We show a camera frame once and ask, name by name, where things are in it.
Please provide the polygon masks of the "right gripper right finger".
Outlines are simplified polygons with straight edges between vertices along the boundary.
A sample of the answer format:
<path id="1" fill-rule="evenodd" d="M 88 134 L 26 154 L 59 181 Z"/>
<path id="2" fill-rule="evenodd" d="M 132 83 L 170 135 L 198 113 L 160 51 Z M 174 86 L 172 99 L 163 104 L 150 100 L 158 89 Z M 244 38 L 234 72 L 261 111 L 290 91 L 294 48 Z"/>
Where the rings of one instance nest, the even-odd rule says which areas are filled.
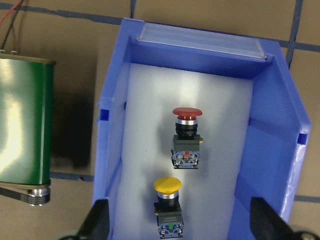
<path id="1" fill-rule="evenodd" d="M 249 226 L 256 240 L 293 238 L 293 230 L 262 197 L 251 198 Z"/>

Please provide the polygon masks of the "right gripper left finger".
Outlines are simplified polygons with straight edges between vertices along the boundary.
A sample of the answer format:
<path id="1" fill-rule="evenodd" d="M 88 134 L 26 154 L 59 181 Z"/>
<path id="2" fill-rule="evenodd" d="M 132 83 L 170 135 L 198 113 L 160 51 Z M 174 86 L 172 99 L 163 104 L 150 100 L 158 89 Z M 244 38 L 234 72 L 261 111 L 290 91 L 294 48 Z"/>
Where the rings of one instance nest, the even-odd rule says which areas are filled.
<path id="1" fill-rule="evenodd" d="M 109 201 L 96 200 L 76 234 L 77 240 L 107 240 L 110 233 Z"/>

